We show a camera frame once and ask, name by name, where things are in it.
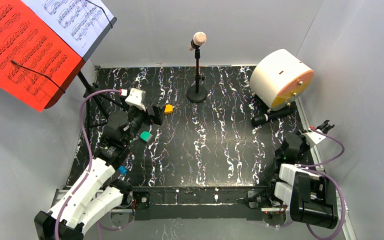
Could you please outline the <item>pink-headed microphone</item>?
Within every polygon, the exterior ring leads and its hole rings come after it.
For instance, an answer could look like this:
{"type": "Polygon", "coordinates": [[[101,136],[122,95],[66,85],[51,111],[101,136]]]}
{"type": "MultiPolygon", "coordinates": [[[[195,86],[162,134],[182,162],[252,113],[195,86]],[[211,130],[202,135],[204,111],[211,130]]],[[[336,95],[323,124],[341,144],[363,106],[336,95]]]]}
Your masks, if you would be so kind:
{"type": "Polygon", "coordinates": [[[189,44],[188,49],[190,51],[197,50],[202,45],[204,45],[206,41],[207,41],[207,35],[204,32],[202,31],[196,32],[189,44]]]}

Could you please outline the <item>tall black mic stand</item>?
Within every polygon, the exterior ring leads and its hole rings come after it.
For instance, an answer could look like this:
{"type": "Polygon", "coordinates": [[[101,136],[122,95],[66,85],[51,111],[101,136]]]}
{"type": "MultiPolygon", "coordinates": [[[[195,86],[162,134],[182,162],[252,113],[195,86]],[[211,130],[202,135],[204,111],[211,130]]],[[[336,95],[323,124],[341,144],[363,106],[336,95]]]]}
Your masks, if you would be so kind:
{"type": "Polygon", "coordinates": [[[200,81],[203,81],[205,77],[200,73],[200,58],[201,52],[200,49],[195,49],[195,80],[194,86],[191,86],[187,92],[186,96],[188,100],[192,103],[201,103],[206,100],[208,96],[208,91],[205,87],[200,85],[200,81]]]}

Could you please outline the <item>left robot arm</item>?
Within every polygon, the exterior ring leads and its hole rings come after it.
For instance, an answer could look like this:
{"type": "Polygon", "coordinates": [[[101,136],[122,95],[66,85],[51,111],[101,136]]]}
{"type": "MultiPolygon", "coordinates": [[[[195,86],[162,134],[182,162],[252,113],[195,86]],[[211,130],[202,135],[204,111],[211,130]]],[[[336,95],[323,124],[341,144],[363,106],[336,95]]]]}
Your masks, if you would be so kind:
{"type": "Polygon", "coordinates": [[[82,240],[96,222],[122,204],[132,191],[132,186],[123,180],[115,179],[102,194],[96,193],[120,170],[142,125],[162,125],[165,108],[154,105],[152,112],[132,105],[126,111],[109,115],[91,165],[50,210],[35,216],[40,240],[82,240]]]}

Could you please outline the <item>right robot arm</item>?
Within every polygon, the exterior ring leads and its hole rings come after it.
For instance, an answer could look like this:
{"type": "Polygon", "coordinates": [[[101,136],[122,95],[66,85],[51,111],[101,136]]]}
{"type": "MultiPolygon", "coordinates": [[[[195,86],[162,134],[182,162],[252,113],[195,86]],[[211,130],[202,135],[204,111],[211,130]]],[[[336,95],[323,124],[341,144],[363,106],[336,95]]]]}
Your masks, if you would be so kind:
{"type": "Polygon", "coordinates": [[[274,152],[270,199],[286,205],[295,222],[333,229],[338,223],[335,186],[329,179],[300,169],[301,157],[326,138],[327,130],[287,135],[274,152]]]}

